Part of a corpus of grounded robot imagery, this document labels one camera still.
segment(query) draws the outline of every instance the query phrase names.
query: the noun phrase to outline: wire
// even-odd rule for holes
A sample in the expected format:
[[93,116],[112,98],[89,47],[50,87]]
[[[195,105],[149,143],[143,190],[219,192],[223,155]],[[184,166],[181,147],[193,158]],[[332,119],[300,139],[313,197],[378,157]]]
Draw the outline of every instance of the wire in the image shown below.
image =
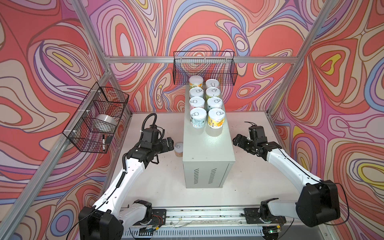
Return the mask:
[[108,201],[108,199],[112,196],[112,194],[116,191],[117,187],[115,187],[115,189],[113,190],[113,192],[109,195],[109,197],[107,198],[107,200],[105,200],[98,208],[96,208],[95,210],[93,210],[90,214],[86,215],[85,217],[83,217],[82,219],[80,219],[68,232],[67,234],[67,237],[65,238],[65,240],[68,240],[68,237],[71,233],[71,231],[74,229],[74,227],[76,227],[76,225],[78,225],[81,221],[83,221],[84,219],[86,219],[87,217],[89,217],[90,215],[92,215],[94,212],[96,212],[99,208],[101,208],[101,206],[104,205],[104,203],[106,203]]
[[[280,148],[278,148],[279,149],[279,151],[281,152],[281,154],[283,154],[284,155],[284,157],[285,158],[287,158],[289,161],[291,161],[281,150],[280,150]],[[334,183],[327,183],[327,182],[320,182],[320,181],[318,181],[318,180],[316,180],[316,179],[314,179],[314,178],[312,178],[311,176],[309,176],[306,172],[304,172],[301,168],[299,168],[296,164],[294,164],[298,169],[300,169],[305,175],[307,175],[309,178],[311,178],[312,180],[314,180],[314,181],[316,181],[316,182],[318,182],[318,183],[323,183],[323,184],[327,184],[327,185],[332,185],[332,184],[334,184],[334,185],[336,185],[336,184],[339,184],[340,186],[341,186],[341,190],[343,191],[343,193],[344,193],[344,197],[345,197],[345,203],[346,203],[346,205],[347,205],[347,217],[345,218],[345,220],[343,221],[343,222],[341,222],[341,223],[336,223],[336,224],[330,224],[330,223],[324,223],[325,225],[329,225],[329,226],[337,226],[337,225],[342,225],[342,224],[344,224],[344,223],[346,223],[348,220],[349,220],[349,205],[348,205],[348,199],[347,199],[347,194],[345,193],[345,190],[344,190],[344,187],[341,185],[341,183],[339,183],[339,182],[334,182]]]
[[292,220],[291,225],[289,225],[289,227],[287,228],[287,230],[285,230],[285,232],[284,232],[280,237],[278,237],[276,240],[279,240],[280,238],[282,238],[282,237],[284,236],[284,234],[286,234],[286,233],[288,232],[289,228],[292,226],[292,224],[293,224],[294,221],[295,221],[295,219]]
[[157,215],[153,215],[152,216],[155,216],[159,219],[159,226],[162,226],[163,225],[163,219],[160,217],[160,216],[157,216]]
[[256,125],[256,126],[257,126],[257,124],[256,124],[256,123],[254,123],[254,122],[247,122],[247,123],[250,123],[250,124],[252,124],[252,125]]
[[84,220],[85,218],[87,218],[87,217],[89,217],[90,215],[92,215],[94,212],[96,212],[101,206],[103,206],[103,204],[104,204],[105,202],[103,202],[98,208],[96,208],[94,211],[92,211],[90,214],[88,214],[88,215],[86,215],[84,218],[82,218],[81,220],[79,220],[71,229],[70,229],[70,231],[68,232],[68,234],[67,234],[67,237],[65,238],[65,240],[68,240],[68,237],[69,237],[69,235],[70,235],[70,233],[71,233],[71,231],[74,229],[74,227],[76,227],[76,225],[78,225],[79,224],[79,222],[80,221],[82,221],[82,220]]
[[162,127],[159,127],[159,128],[163,129],[163,131],[162,131],[162,133],[161,133],[161,137],[159,138],[159,139],[161,140],[161,139],[163,139],[164,134],[165,134],[166,131],[165,131],[165,129],[162,128]]
[[348,221],[348,219],[349,219],[349,205],[348,205],[348,199],[347,199],[347,195],[345,194],[344,187],[343,187],[340,183],[338,183],[338,182],[336,182],[336,183],[334,183],[334,184],[339,184],[340,187],[341,187],[341,189],[342,189],[342,191],[343,191],[343,193],[344,193],[345,203],[346,203],[346,205],[347,205],[348,213],[347,213],[347,218],[345,218],[345,220],[344,220],[343,222],[341,222],[341,223],[336,223],[336,224],[325,223],[325,225],[330,225],[330,226],[337,226],[337,225],[344,224],[344,223],[346,223],[346,222]]
[[137,240],[137,238],[135,238],[131,232],[131,228],[129,228],[129,232],[131,233],[131,236],[133,237],[133,239]]
[[143,121],[143,124],[141,125],[141,135],[140,135],[140,139],[139,141],[136,143],[135,147],[138,147],[141,143],[141,140],[143,139],[143,131],[144,131],[144,128],[145,128],[145,124],[147,122],[147,120],[151,117],[151,116],[154,116],[155,118],[153,119],[153,123],[151,126],[154,126],[155,123],[156,123],[156,120],[157,120],[157,114],[156,113],[150,113],[148,116],[145,117],[144,121]]

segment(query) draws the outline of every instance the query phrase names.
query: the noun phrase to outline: wire basket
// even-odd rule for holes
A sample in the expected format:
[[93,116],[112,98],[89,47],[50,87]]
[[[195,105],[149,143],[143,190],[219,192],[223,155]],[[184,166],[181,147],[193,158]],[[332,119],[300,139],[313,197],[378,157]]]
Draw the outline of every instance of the wire basket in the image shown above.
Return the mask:
[[173,83],[188,84],[189,78],[199,75],[204,83],[216,79],[220,85],[235,85],[237,68],[233,51],[174,51]]
[[128,99],[116,88],[99,87],[67,138],[81,152],[106,153]]

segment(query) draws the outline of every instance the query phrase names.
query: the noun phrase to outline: tin can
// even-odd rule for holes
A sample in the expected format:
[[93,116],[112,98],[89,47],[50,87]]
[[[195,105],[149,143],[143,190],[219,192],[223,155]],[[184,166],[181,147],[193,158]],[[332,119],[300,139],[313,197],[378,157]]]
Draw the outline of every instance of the tin can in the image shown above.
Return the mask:
[[205,98],[208,100],[209,98],[212,97],[220,97],[220,89],[218,88],[207,88],[205,91]]
[[204,95],[204,90],[201,89],[201,88],[191,88],[189,90],[189,97],[192,98],[192,97],[203,97]]
[[205,100],[202,97],[192,97],[189,100],[189,110],[193,108],[204,108]]
[[205,81],[205,85],[207,86],[207,88],[218,88],[220,83],[216,79],[211,78]]
[[218,97],[212,97],[207,100],[207,111],[211,110],[212,108],[222,108],[223,106],[223,100]]
[[175,155],[177,157],[183,157],[183,142],[178,142],[174,145]]
[[208,112],[208,125],[211,128],[218,129],[223,126],[225,121],[225,111],[220,108],[212,108]]
[[189,78],[189,88],[202,88],[203,78],[199,75],[193,75]]
[[207,112],[203,108],[194,108],[190,111],[191,125],[194,128],[202,128],[205,126],[205,117]]

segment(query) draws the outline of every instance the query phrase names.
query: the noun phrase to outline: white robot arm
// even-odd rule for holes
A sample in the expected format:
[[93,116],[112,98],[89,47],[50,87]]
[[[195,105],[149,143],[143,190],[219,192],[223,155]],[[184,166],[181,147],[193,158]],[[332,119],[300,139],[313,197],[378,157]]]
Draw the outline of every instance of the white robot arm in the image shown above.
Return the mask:
[[238,134],[233,144],[246,152],[262,157],[280,170],[300,193],[297,201],[268,199],[261,202],[260,220],[270,222],[276,216],[299,218],[314,227],[340,217],[336,185],[307,171],[294,161],[276,142],[268,142],[262,126],[251,123],[250,139]]
[[[153,124],[144,129],[151,116],[154,116]],[[157,129],[156,119],[156,113],[145,118],[139,142],[122,157],[123,168],[119,175],[92,207],[83,207],[79,213],[81,240],[120,240],[124,229],[137,222],[147,227],[152,226],[141,229],[143,232],[154,231],[163,223],[160,217],[152,214],[152,204],[147,201],[137,200],[128,209],[120,211],[133,183],[148,164],[158,164],[158,154],[174,149],[170,137],[163,139],[165,130],[161,132]],[[152,224],[152,218],[158,220],[157,225]]]

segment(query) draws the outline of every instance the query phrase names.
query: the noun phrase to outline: psychedelic wallpaper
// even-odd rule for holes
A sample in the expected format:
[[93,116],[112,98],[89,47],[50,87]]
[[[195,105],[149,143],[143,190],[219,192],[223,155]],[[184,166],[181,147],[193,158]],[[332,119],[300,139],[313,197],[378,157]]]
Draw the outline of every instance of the psychedelic wallpaper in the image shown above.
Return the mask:
[[[0,221],[103,73],[68,1],[0,0]],[[92,205],[124,121],[108,154],[68,147],[15,240],[63,236]]]
[[[83,1],[107,56],[173,56],[174,51],[233,50],[236,56],[296,56],[322,0]],[[183,111],[173,64],[116,63],[132,111]],[[227,111],[264,111],[288,64],[237,64],[223,89]]]
[[344,186],[339,239],[384,239],[383,39],[383,1],[339,1],[273,112],[290,155]]

